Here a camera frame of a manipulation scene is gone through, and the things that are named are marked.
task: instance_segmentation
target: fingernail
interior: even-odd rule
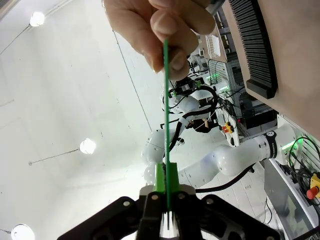
[[[144,54],[144,53],[143,53],[143,56],[144,56],[146,62],[147,62],[147,63],[149,64],[149,66],[152,68],[152,70],[155,71],[153,58],[152,58],[150,55]]]
[[[177,32],[178,26],[172,16],[164,12],[154,23],[153,29],[164,35],[172,35]]]
[[[157,5],[163,8],[171,8],[177,4],[176,0],[149,0],[151,4]]]
[[[171,68],[174,71],[180,71],[184,67],[186,59],[186,56],[182,52],[178,52],[170,62]]]

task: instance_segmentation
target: white ceiling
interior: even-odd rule
[[[34,12],[47,14],[72,0],[20,0],[0,20],[0,53],[25,29]]]
[[[1,49],[34,11],[57,3],[21,0],[0,22]],[[79,208],[86,206],[81,216],[89,217],[122,194],[127,179],[140,189],[143,181],[132,181],[143,179],[140,155],[149,132],[101,2],[66,4],[0,55],[0,229],[24,223],[49,240],[46,219],[56,237],[84,220]],[[97,144],[93,155],[77,151],[28,164],[75,150],[85,138]],[[111,196],[112,186],[121,191]],[[63,214],[70,218],[61,226]]]

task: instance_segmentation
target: finger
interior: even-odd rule
[[[152,15],[150,25],[161,42],[168,39],[169,46],[183,50],[185,56],[191,54],[199,45],[197,36],[187,24],[179,16],[164,9]]]
[[[149,0],[155,8],[167,9],[179,15],[185,23],[195,32],[201,35],[212,33],[215,28],[214,17],[199,4],[204,1],[197,0]]]
[[[179,81],[189,73],[189,64],[186,53],[178,48],[169,52],[169,79]]]
[[[110,9],[108,17],[114,31],[124,37],[150,67],[158,73],[163,68],[163,44],[137,13],[127,9]]]

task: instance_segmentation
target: screw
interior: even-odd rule
[[[158,198],[159,198],[158,195],[152,195],[152,196],[151,196],[151,199],[152,199],[152,200],[158,200]]]
[[[208,198],[205,202],[209,205],[214,204],[214,201],[211,198]]]
[[[125,207],[128,207],[130,205],[130,202],[129,201],[125,201],[124,203],[123,203],[123,206],[125,206]]]
[[[183,193],[179,193],[178,198],[179,199],[184,199],[186,196]]]

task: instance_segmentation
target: floor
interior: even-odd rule
[[[197,193],[197,196],[198,198],[203,198],[206,195],[215,194],[260,222],[268,223],[271,220],[268,225],[271,228],[278,229],[278,222],[275,218],[276,212],[271,202],[268,200],[268,205],[272,211],[272,219],[271,213],[265,205],[267,198],[267,194],[264,190],[265,170],[259,163],[257,163],[253,169],[254,173],[247,173],[232,187],[214,193]],[[207,183],[202,188],[220,186],[232,179],[233,177],[227,177],[219,173],[213,181]],[[203,238],[207,240],[217,239],[206,232],[203,232],[202,235]]]

